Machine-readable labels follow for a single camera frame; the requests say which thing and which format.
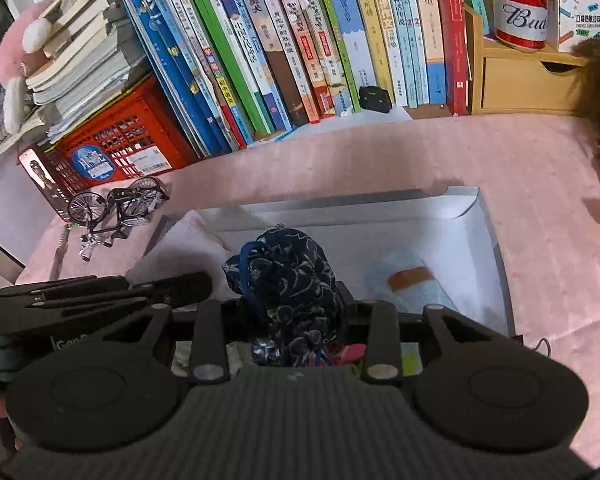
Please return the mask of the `green and pink scrunchie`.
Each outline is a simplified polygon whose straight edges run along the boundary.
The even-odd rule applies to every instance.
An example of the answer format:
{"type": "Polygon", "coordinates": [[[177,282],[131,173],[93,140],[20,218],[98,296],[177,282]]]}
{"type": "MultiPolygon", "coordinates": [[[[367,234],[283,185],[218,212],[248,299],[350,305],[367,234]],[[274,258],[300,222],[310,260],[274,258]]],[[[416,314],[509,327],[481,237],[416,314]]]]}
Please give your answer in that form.
{"type": "Polygon", "coordinates": [[[352,366],[355,373],[375,382],[422,374],[424,366],[416,342],[401,342],[400,350],[378,350],[366,344],[348,344],[330,358],[337,366],[352,366]]]}

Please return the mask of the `green striped cloth doll dress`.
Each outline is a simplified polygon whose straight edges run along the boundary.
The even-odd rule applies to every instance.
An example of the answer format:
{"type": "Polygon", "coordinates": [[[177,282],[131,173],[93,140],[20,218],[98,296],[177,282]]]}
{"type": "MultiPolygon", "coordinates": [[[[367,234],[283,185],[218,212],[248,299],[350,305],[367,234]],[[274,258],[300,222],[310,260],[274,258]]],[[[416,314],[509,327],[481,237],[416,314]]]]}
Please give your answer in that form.
{"type": "MultiPolygon", "coordinates": [[[[251,344],[242,341],[233,341],[225,345],[226,367],[230,376],[235,377],[245,366],[253,365],[251,344]]],[[[185,377],[192,369],[190,362],[195,366],[202,364],[221,365],[220,352],[214,349],[195,349],[191,340],[178,341],[175,344],[175,353],[171,364],[171,370],[175,375],[185,377]]]]}

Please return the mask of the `white fluffy plush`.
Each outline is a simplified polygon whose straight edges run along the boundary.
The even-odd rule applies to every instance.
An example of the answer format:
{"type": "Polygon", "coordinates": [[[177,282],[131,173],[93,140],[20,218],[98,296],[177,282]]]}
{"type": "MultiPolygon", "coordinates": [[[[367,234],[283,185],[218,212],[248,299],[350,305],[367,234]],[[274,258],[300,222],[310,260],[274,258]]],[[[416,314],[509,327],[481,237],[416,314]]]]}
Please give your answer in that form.
{"type": "Polygon", "coordinates": [[[125,273],[125,278],[137,285],[206,272],[212,281],[211,298],[229,300],[237,297],[223,270],[231,255],[200,213],[190,210],[125,273]]]}

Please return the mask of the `plastic bag with blue masks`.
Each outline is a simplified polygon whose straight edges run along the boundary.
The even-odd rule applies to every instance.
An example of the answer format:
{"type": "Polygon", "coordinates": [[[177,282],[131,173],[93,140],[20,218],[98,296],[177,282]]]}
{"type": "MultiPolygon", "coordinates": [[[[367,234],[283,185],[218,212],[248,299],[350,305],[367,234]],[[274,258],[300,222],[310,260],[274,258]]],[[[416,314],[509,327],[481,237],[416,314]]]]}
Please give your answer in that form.
{"type": "Polygon", "coordinates": [[[401,313],[423,314],[427,306],[458,311],[426,263],[407,247],[372,262],[365,286],[374,298],[393,304],[401,313]]]}

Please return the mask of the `blue floral brocade pouch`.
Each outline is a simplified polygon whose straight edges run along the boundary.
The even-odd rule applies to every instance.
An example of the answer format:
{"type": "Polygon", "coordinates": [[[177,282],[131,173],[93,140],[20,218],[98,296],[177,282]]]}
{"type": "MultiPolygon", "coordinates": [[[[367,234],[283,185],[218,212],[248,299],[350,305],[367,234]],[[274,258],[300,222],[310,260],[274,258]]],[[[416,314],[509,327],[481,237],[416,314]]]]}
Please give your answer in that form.
{"type": "Polygon", "coordinates": [[[284,367],[331,366],[328,347],[341,339],[344,302],[320,244],[282,224],[262,232],[228,258],[230,289],[253,308],[264,334],[253,361],[284,367]]]}

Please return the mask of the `miniature black bicycle model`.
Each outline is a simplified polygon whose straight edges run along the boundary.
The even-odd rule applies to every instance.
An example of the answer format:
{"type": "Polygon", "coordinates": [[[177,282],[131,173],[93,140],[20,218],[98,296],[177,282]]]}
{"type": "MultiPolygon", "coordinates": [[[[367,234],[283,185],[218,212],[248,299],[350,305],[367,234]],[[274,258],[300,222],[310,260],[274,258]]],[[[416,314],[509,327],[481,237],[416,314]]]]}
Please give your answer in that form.
{"type": "Polygon", "coordinates": [[[106,195],[85,191],[74,196],[67,212],[73,224],[86,229],[80,236],[82,260],[89,262],[96,246],[111,248],[115,240],[126,240],[132,228],[147,224],[168,200],[166,186],[155,177],[136,179],[106,195]]]}

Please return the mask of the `smartphone showing woman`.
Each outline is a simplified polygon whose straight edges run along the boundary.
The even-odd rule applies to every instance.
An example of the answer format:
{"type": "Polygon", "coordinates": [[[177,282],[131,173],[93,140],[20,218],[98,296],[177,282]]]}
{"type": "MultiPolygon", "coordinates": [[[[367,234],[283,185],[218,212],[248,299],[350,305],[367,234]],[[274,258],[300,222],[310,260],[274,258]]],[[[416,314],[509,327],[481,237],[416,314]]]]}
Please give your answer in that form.
{"type": "Polygon", "coordinates": [[[71,193],[45,166],[33,148],[27,148],[18,155],[20,165],[38,187],[53,210],[65,222],[70,222],[68,207],[71,193]]]}

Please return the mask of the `grey cardboard box tray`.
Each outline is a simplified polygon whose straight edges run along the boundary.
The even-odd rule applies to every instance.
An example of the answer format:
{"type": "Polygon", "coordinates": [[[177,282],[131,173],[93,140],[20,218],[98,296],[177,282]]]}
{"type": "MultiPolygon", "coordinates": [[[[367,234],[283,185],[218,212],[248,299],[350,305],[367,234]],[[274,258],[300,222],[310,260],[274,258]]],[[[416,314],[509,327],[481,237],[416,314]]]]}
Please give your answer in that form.
{"type": "MultiPolygon", "coordinates": [[[[272,226],[305,232],[321,245],[336,278],[356,299],[374,298],[365,286],[372,262],[410,248],[460,314],[501,334],[515,333],[500,245],[478,188],[451,186],[439,195],[411,190],[286,200],[198,212],[232,255],[272,226]]],[[[143,256],[183,216],[160,217],[143,256]]]]}

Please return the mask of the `red plastic crate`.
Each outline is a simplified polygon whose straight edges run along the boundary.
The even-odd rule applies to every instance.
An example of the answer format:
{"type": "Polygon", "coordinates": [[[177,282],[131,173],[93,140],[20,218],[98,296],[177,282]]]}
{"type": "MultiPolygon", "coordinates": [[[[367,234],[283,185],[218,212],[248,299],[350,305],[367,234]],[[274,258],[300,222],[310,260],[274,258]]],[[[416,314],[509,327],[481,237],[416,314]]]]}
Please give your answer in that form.
{"type": "Polygon", "coordinates": [[[155,76],[42,148],[42,161],[72,192],[164,174],[198,160],[155,76]]]}

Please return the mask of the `stack of grey books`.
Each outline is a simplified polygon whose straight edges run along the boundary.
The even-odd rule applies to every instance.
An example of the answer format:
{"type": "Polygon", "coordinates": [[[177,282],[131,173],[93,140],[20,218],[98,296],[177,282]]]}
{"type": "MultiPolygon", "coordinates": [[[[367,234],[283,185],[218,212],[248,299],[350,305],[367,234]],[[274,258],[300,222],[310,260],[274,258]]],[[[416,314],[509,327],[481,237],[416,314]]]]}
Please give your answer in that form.
{"type": "Polygon", "coordinates": [[[122,0],[52,0],[28,33],[45,24],[46,63],[26,79],[16,134],[4,130],[0,84],[0,156],[27,139],[58,142],[148,72],[122,0]]]}

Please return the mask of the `pink plush bunny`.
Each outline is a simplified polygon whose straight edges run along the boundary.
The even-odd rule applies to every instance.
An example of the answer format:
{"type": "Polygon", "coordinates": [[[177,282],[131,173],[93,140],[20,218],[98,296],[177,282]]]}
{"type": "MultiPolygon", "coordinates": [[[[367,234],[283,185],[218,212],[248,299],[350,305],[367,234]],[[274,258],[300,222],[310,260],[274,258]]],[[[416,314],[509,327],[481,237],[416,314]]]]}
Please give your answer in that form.
{"type": "Polygon", "coordinates": [[[8,134],[16,134],[26,114],[26,79],[46,63],[41,50],[50,25],[34,25],[52,3],[43,0],[24,10],[9,26],[0,43],[0,84],[5,91],[3,125],[8,134]]]}

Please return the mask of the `row of upright books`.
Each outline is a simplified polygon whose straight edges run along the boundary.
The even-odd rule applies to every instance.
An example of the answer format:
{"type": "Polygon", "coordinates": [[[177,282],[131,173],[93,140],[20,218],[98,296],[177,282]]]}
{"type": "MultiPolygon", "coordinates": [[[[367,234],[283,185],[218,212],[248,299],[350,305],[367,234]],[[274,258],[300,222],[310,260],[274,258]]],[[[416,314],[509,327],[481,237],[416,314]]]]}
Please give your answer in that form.
{"type": "Polygon", "coordinates": [[[208,158],[362,112],[468,111],[464,0],[122,0],[194,152],[208,158]]]}

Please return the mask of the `small wooden drawer box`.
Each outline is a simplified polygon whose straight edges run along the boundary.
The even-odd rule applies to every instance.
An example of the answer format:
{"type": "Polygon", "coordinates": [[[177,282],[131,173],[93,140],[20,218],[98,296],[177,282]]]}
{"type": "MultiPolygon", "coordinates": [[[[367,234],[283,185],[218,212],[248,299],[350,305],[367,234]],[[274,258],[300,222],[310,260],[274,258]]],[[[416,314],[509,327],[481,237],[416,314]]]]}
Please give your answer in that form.
{"type": "Polygon", "coordinates": [[[464,11],[470,114],[574,113],[584,58],[551,47],[515,50],[483,36],[481,15],[470,6],[464,11]]]}

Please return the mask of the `red Budweiser can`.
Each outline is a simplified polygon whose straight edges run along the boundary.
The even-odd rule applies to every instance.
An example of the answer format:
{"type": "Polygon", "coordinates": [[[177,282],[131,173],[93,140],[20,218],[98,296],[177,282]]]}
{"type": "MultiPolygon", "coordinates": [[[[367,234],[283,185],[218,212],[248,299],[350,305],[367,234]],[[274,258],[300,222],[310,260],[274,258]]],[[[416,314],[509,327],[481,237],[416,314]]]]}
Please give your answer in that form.
{"type": "Polygon", "coordinates": [[[546,0],[494,0],[494,32],[509,47],[534,52],[544,48],[546,0]]]}

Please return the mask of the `white paper clip box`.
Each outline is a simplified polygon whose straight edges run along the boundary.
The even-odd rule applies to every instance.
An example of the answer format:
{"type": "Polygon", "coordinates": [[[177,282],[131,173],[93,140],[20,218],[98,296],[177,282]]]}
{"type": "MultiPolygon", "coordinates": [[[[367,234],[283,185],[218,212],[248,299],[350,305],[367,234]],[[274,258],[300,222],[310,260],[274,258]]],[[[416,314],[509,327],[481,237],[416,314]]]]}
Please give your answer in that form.
{"type": "Polygon", "coordinates": [[[571,52],[581,42],[600,38],[600,0],[547,0],[547,43],[571,52]]]}

